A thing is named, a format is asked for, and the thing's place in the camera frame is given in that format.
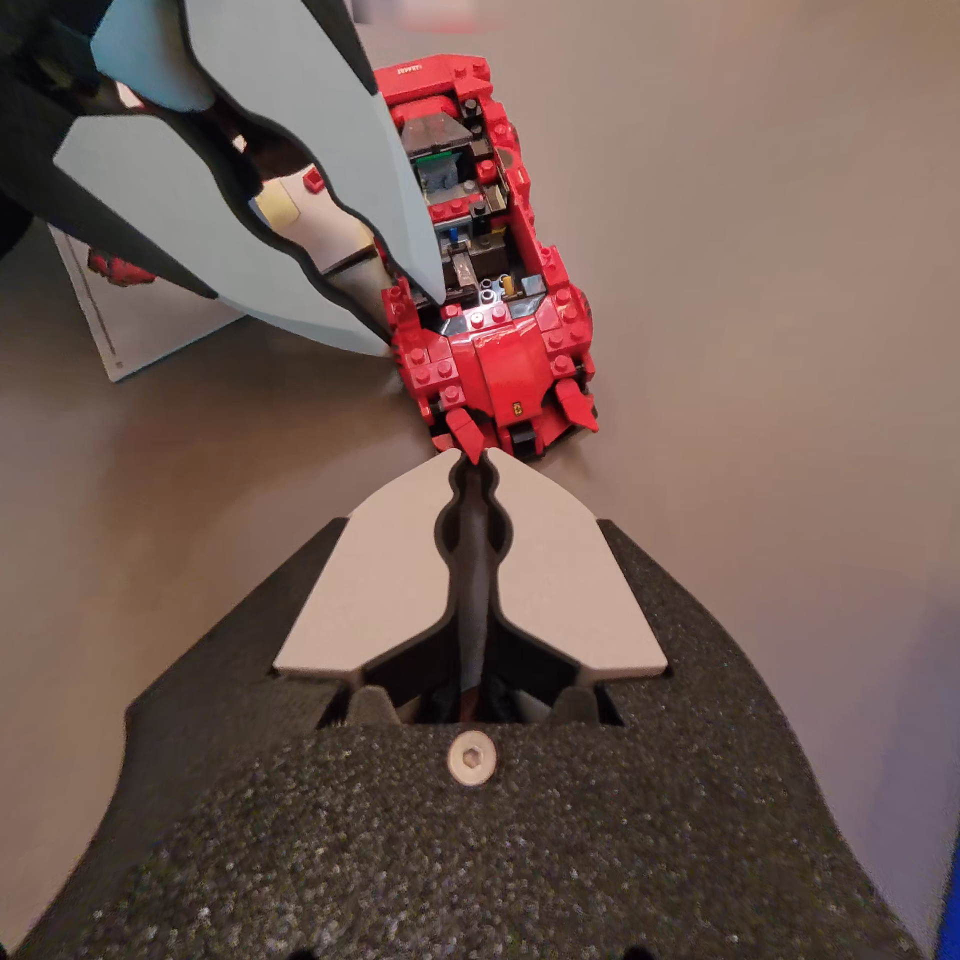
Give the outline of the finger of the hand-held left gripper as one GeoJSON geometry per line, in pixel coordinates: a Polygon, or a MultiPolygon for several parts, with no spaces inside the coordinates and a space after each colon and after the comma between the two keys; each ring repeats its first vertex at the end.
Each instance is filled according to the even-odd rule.
{"type": "Polygon", "coordinates": [[[81,116],[53,162],[232,309],[332,349],[390,356],[384,335],[333,298],[306,252],[250,200],[227,199],[210,165],[161,118],[81,116]]]}
{"type": "Polygon", "coordinates": [[[291,138],[339,206],[434,303],[433,224],[344,2],[183,2],[199,68],[236,109],[291,138]]]}

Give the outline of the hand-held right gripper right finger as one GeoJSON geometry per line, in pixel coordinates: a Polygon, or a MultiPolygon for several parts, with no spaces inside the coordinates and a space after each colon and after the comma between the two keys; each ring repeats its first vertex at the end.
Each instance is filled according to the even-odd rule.
{"type": "Polygon", "coordinates": [[[667,656],[594,513],[499,449],[485,463],[502,534],[486,674],[549,706],[568,689],[663,675],[667,656]]]}

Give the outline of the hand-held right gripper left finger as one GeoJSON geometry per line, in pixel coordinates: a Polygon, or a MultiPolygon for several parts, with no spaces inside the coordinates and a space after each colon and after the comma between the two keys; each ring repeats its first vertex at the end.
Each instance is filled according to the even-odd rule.
{"type": "Polygon", "coordinates": [[[272,668],[386,690],[396,707],[445,687],[459,664],[443,519],[459,500],[447,450],[349,515],[272,668]]]}

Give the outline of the lego instruction booklet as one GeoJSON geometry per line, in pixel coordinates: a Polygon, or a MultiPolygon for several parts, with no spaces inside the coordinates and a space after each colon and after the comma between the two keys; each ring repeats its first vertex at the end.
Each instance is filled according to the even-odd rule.
{"type": "MultiPolygon", "coordinates": [[[[255,199],[257,211],[387,329],[380,292],[393,280],[376,239],[363,222],[336,205],[327,187],[318,195],[306,191],[303,174],[308,167],[268,180],[255,199]]],[[[49,232],[113,382],[242,317],[231,306],[162,278],[116,285],[93,269],[87,244],[54,226],[49,232]]]]}

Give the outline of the red lego car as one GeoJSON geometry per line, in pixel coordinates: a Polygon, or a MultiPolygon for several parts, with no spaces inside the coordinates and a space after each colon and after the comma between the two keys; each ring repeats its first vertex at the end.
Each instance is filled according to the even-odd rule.
{"type": "Polygon", "coordinates": [[[482,57],[374,71],[438,245],[439,304],[390,269],[392,358],[438,452],[542,456],[598,430],[589,300],[537,237],[516,126],[482,57]]]}

